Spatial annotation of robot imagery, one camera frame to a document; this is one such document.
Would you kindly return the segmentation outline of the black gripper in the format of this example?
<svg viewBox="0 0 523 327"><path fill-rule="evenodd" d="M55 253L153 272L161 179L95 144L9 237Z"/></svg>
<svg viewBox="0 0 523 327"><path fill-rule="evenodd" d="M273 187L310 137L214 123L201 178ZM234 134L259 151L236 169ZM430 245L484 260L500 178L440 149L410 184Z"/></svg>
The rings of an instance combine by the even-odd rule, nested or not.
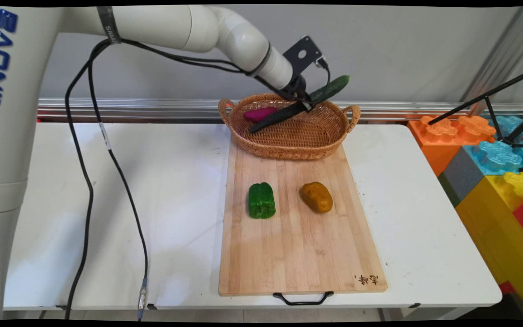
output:
<svg viewBox="0 0 523 327"><path fill-rule="evenodd" d="M314 103L320 101L320 90L308 94L306 81L302 75L299 75L286 86L286 99L300 101L305 108L304 110L309 113L314 109Z"/></svg>

